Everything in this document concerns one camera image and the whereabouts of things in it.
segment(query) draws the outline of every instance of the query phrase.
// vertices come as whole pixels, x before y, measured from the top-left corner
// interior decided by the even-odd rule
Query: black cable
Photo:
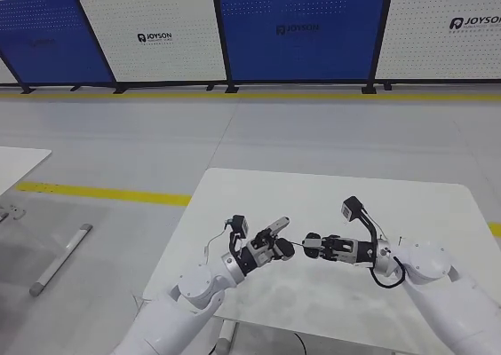
[[[306,346],[304,345],[304,342],[302,341],[302,338],[300,338],[300,335],[294,333],[295,336],[298,337],[299,341],[302,343],[302,347],[304,348],[304,355],[307,355],[307,350],[306,350]]]
[[[406,276],[406,269],[404,268],[404,265],[401,264],[399,259],[396,256],[393,256],[393,260],[396,261],[396,263],[401,267],[402,270],[402,276],[401,279],[396,281],[393,285],[385,285],[384,283],[381,283],[381,281],[377,280],[377,276],[375,275],[375,272],[373,271],[373,267],[369,268],[371,272],[371,276],[373,277],[373,280],[381,287],[381,288],[396,288],[397,286],[401,285],[404,282],[405,276]]]

